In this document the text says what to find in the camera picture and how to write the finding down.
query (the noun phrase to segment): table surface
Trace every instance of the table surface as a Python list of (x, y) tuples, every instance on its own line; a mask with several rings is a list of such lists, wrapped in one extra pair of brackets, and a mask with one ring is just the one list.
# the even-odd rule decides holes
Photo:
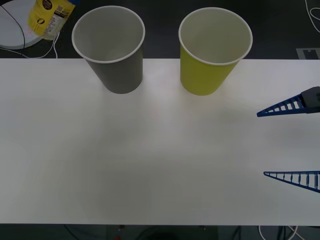
[(319, 85), (314, 60), (242, 60), (196, 96), (178, 59), (120, 95), (83, 59), (0, 59), (0, 223), (320, 225), (320, 114), (257, 118)]

